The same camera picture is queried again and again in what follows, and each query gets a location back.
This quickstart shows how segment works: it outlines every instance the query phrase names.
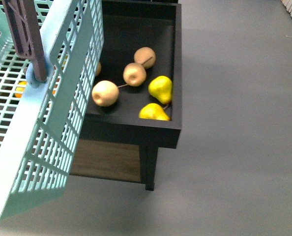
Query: yellow pear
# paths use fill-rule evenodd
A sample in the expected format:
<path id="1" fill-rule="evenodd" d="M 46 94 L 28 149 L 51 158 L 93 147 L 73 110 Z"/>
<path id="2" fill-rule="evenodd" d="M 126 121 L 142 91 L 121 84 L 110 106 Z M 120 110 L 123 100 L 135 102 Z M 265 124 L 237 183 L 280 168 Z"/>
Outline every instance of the yellow pear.
<path id="1" fill-rule="evenodd" d="M 142 119 L 170 120 L 164 109 L 157 103 L 149 103 L 144 106 L 138 115 Z"/>
<path id="2" fill-rule="evenodd" d="M 92 91 L 93 101 L 100 107 L 109 107 L 117 101 L 119 90 L 111 81 L 103 80 L 97 83 Z"/>
<path id="3" fill-rule="evenodd" d="M 130 63 L 124 68 L 123 79 L 129 86 L 138 87 L 144 83 L 146 71 L 142 65 Z"/>
<path id="4" fill-rule="evenodd" d="M 167 76 L 161 75 L 152 80 L 148 85 L 148 92 L 162 104 L 169 104 L 172 100 L 172 81 Z"/>

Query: light blue plastic basket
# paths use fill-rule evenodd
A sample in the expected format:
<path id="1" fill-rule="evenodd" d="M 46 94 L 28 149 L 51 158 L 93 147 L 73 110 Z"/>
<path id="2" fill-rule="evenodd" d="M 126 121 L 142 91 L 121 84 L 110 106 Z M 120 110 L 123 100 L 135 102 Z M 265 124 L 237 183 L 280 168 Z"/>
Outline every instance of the light blue plastic basket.
<path id="1" fill-rule="evenodd" d="M 104 41 L 101 0 L 35 7 L 48 77 L 17 98 L 29 61 L 15 53 L 0 1 L 0 220 L 63 194 Z"/>

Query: lower shelf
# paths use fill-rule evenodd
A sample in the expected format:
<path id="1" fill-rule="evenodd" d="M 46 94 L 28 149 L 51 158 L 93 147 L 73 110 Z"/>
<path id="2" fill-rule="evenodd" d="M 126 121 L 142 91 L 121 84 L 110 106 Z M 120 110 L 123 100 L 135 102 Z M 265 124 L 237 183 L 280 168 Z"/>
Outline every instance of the lower shelf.
<path id="1" fill-rule="evenodd" d="M 141 182 L 139 146 L 78 141 L 71 175 Z"/>

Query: table leg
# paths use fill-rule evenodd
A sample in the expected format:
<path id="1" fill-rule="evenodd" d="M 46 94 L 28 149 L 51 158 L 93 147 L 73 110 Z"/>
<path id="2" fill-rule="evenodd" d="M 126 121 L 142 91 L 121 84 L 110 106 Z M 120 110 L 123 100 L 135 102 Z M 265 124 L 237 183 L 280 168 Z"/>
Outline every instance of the table leg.
<path id="1" fill-rule="evenodd" d="M 140 148 L 140 169 L 141 183 L 144 183 L 145 189 L 153 191 L 155 187 L 155 171 L 157 163 L 158 147 L 139 146 Z"/>

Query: toy fruit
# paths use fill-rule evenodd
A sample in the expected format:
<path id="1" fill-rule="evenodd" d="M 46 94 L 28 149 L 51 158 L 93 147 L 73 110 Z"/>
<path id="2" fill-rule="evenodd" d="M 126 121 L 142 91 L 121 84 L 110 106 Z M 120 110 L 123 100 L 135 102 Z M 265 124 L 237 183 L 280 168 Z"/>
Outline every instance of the toy fruit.
<path id="1" fill-rule="evenodd" d="M 101 72 L 101 63 L 99 62 L 98 65 L 97 65 L 97 69 L 96 69 L 96 75 L 95 76 L 98 76 Z"/>
<path id="2" fill-rule="evenodd" d="M 143 47 L 134 54 L 134 62 L 141 64 L 145 69 L 151 68 L 156 62 L 156 54 L 149 47 Z"/>
<path id="3" fill-rule="evenodd" d="M 18 85 L 21 85 L 22 87 L 16 87 L 15 91 L 21 92 L 21 93 L 15 93 L 14 95 L 17 98 L 21 98 L 22 97 L 22 93 L 24 92 L 25 87 L 27 85 L 27 81 L 21 81 L 21 82 L 18 83 Z"/>
<path id="4" fill-rule="evenodd" d="M 148 85 L 148 92 L 162 104 L 169 104 L 172 100 L 172 81 L 167 76 L 158 76 Z"/>
<path id="5" fill-rule="evenodd" d="M 119 90 L 111 81 L 103 80 L 97 83 L 92 91 L 93 101 L 100 107 L 109 107 L 117 101 Z"/>
<path id="6" fill-rule="evenodd" d="M 123 71 L 123 79 L 128 85 L 137 87 L 145 81 L 146 71 L 142 65 L 130 63 Z"/>
<path id="7" fill-rule="evenodd" d="M 149 103 L 144 106 L 138 115 L 142 119 L 170 120 L 164 109 L 157 103 Z"/>

